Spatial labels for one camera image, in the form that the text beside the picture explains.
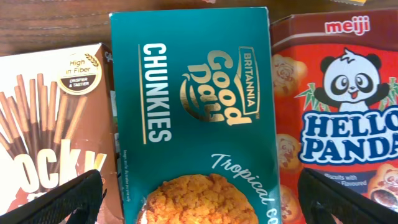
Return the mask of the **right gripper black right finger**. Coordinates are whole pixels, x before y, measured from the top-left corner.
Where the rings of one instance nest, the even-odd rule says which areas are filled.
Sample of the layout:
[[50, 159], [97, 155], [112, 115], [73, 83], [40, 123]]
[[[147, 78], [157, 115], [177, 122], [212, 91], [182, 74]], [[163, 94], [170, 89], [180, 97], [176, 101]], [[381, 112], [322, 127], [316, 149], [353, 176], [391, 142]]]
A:
[[298, 200], [308, 224], [397, 223], [397, 212], [309, 168], [300, 173]]

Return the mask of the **brown Pocky box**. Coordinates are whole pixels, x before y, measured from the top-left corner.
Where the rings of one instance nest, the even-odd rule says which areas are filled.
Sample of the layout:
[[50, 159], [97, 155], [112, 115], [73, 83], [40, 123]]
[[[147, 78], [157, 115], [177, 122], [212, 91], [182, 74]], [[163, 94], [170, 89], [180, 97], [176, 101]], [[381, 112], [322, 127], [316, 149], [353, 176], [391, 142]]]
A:
[[102, 43], [1, 58], [1, 213], [96, 169], [98, 223], [124, 221], [112, 100]]

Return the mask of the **teal Chunkies cookie box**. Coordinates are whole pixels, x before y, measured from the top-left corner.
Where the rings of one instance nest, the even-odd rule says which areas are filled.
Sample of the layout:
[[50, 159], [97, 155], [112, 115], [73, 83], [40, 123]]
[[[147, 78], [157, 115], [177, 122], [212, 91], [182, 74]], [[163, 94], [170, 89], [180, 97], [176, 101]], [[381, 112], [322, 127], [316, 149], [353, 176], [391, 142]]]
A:
[[126, 223], [280, 223], [267, 8], [109, 20]]

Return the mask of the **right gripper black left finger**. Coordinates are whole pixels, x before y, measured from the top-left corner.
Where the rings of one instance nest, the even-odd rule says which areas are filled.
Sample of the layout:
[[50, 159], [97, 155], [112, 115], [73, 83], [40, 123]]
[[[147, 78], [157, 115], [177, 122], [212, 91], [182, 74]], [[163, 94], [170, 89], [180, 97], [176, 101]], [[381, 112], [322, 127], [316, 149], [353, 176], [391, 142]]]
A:
[[104, 199], [100, 172], [89, 170], [1, 216], [7, 224], [95, 224]]

